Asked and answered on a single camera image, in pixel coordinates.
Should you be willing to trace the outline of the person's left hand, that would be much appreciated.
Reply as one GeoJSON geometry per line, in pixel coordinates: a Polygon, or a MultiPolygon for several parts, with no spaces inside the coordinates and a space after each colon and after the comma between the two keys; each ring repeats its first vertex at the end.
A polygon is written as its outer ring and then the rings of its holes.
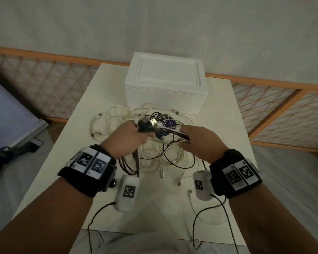
{"type": "Polygon", "coordinates": [[[128,120],[123,123],[99,144],[99,146],[106,150],[114,159],[127,156],[139,148],[133,147],[132,144],[132,122],[133,120],[128,120]]]}

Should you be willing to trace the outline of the person's right hand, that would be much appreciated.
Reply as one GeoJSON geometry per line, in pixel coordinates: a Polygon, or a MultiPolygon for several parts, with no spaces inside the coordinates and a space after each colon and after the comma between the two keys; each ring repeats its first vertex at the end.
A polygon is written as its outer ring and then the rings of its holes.
{"type": "Polygon", "coordinates": [[[219,160],[229,150],[216,133],[205,127],[193,126],[192,144],[193,152],[189,153],[209,164],[219,160]]]}

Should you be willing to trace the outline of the person's left forearm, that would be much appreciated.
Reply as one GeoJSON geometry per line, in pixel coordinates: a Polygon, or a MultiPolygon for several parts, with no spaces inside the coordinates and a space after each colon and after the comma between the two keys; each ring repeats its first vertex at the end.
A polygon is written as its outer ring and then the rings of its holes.
{"type": "Polygon", "coordinates": [[[68,254],[92,203],[58,178],[0,231],[0,254],[68,254]]]}

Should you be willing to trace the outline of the person's right forearm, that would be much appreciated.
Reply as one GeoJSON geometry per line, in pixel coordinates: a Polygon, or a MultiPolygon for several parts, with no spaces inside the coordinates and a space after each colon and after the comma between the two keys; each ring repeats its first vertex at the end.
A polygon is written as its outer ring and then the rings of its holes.
{"type": "Polygon", "coordinates": [[[318,242],[263,184],[229,199],[251,254],[318,254],[318,242]]]}

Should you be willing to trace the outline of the black right wrist band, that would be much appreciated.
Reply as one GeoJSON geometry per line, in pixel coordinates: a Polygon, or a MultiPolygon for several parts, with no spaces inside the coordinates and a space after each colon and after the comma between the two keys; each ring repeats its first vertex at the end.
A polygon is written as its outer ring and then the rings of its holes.
{"type": "Polygon", "coordinates": [[[217,196],[230,199],[262,183],[258,169],[235,149],[227,150],[210,165],[211,184],[217,196]]]}

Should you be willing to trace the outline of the black wrist band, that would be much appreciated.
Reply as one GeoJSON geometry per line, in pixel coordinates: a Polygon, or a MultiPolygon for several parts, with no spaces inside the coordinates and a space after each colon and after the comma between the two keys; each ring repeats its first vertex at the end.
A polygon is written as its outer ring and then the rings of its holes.
{"type": "Polygon", "coordinates": [[[230,199],[262,183],[258,169],[235,149],[227,150],[210,165],[211,184],[217,196],[230,199]]]}
{"type": "Polygon", "coordinates": [[[116,170],[116,160],[112,155],[95,144],[79,150],[58,172],[58,176],[82,194],[95,197],[98,192],[107,191],[116,170]]]}

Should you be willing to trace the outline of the black left wrist band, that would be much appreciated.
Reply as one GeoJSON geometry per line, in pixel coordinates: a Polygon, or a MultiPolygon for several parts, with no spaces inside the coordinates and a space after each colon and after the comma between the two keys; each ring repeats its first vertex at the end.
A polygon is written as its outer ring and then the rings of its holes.
{"type": "Polygon", "coordinates": [[[58,176],[82,194],[95,197],[98,192],[107,191],[116,170],[116,160],[112,155],[95,144],[79,150],[58,172],[58,176]]]}

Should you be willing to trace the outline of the white foam box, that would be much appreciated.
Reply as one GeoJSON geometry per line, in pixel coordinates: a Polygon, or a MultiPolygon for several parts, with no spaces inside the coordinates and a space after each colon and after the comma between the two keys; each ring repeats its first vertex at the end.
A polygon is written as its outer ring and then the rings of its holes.
{"type": "Polygon", "coordinates": [[[131,108],[149,104],[153,109],[199,113],[208,95],[201,59],[134,52],[125,79],[131,108]]]}

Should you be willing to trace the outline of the white flat panel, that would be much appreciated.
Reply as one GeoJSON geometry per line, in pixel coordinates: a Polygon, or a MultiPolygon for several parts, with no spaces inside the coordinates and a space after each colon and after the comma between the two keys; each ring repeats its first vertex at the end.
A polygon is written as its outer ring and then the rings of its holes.
{"type": "Polygon", "coordinates": [[[20,147],[47,127],[0,85],[0,149],[20,147]]]}

